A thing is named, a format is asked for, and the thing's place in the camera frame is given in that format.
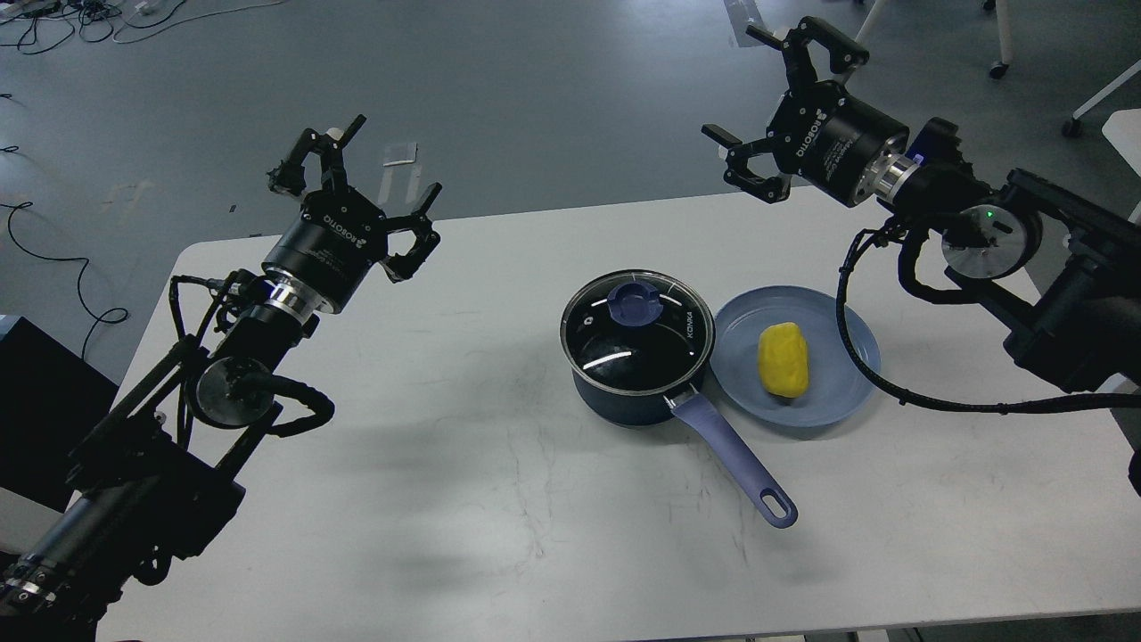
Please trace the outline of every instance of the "gray floor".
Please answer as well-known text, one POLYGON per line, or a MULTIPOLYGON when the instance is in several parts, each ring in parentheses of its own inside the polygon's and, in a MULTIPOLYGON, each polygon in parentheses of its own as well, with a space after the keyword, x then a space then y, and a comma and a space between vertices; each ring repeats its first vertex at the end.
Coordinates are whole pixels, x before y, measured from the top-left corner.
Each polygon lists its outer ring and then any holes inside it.
MULTIPOLYGON (((964 154, 992 184, 1025 166, 1128 212, 1141 200, 1141 178, 1100 127, 1112 111, 1141 105, 1141 81, 1087 114, 1083 138, 1065 139, 1059 128, 1141 57, 1141 3, 1010 3, 1015 60, 1002 81, 986 73, 998 56, 997 27, 979 1, 915 0, 887 9, 868 36, 872 63, 849 89, 913 131, 932 115, 957 122, 964 154)), ((192 5, 205 11, 237 2, 192 5)), ((717 122, 759 136, 784 83, 776 52, 738 46, 730 15, 748 6, 293 0, 129 47, 73 40, 42 56, 2 49, 0 92, 14 100, 0 101, 0 146, 18 144, 21 153, 0 154, 0 201, 35 202, 14 221, 26 245, 92 258, 84 277, 92 308, 131 309, 126 324, 96 331, 89 347, 89 361, 120 381, 179 251, 280 233, 296 216, 292 201, 266 190, 264 174, 305 127, 369 116, 346 154, 350 181, 367 195, 382 189, 385 146, 419 143, 422 184, 445 187, 437 218, 729 190, 715 146, 698 128, 717 122)), ((848 0, 761 0, 756 8, 769 26, 812 14, 848 33, 867 11, 848 0)), ((0 40, 14 41, 15 26, 0 27, 0 40)), ((47 25, 41 36, 51 41, 58 27, 47 25)), ((405 168, 391 177, 391 213, 407 208, 410 176, 405 168)), ((760 203, 756 214, 766 216, 760 203)), ((835 224, 844 225, 843 216, 835 224)), ((445 238, 438 251, 462 242, 445 238)), ((1055 236, 1031 266, 1035 278, 1049 278, 1061 257, 1055 236)), ((216 275, 229 268, 219 265, 216 275)), ((27 315, 78 352, 89 319, 74 295, 75 271, 0 237, 0 312, 27 315)), ((479 277, 479 266, 456 277, 479 277)), ((1136 631, 1141 619, 1118 616, 924 634, 944 642, 1126 640, 1139 636, 1123 632, 1136 631)))

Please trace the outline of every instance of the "blue plate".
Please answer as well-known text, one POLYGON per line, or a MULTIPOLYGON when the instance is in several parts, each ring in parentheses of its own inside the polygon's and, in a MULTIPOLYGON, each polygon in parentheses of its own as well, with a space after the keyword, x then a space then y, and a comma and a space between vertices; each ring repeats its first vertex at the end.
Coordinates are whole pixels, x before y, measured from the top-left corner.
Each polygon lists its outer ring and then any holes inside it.
MULTIPOLYGON (((717 312, 717 344, 710 367, 726 395, 758 420, 809 429, 835 424, 872 396, 872 383, 852 365, 836 330, 836 299, 796 285, 772 285, 739 294, 717 312), (796 399, 769 395, 756 372, 756 343, 769 326, 785 320, 808 341, 808 391, 796 399)), ((880 347, 872 331, 848 308, 856 351, 876 373, 880 347)))

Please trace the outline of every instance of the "pot lid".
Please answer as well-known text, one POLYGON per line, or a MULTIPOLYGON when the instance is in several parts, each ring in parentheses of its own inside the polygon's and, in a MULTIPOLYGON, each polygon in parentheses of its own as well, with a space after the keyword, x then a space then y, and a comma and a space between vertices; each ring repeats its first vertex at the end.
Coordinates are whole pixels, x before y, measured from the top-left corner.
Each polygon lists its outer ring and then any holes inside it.
POLYGON ((594 278, 563 312, 563 350, 592 385, 618 395, 665 392, 693 379, 713 349, 713 317, 672 276, 623 269, 594 278))

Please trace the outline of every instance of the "lid knob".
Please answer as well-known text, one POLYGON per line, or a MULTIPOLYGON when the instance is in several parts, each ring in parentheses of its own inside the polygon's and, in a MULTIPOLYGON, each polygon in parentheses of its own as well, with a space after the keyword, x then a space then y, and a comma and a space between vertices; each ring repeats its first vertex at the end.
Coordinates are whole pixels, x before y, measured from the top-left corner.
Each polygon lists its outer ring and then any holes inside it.
POLYGON ((649 326, 662 315, 657 287, 641 281, 622 283, 606 296, 614 323, 626 328, 649 326))

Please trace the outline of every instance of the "black box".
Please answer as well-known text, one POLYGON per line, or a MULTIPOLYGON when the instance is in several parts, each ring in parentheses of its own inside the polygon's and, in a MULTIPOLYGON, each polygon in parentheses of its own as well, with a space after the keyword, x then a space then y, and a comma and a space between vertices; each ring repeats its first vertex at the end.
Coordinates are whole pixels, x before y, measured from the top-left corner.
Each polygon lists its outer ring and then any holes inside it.
POLYGON ((0 487, 64 511, 67 454, 118 391, 27 318, 0 315, 0 487))

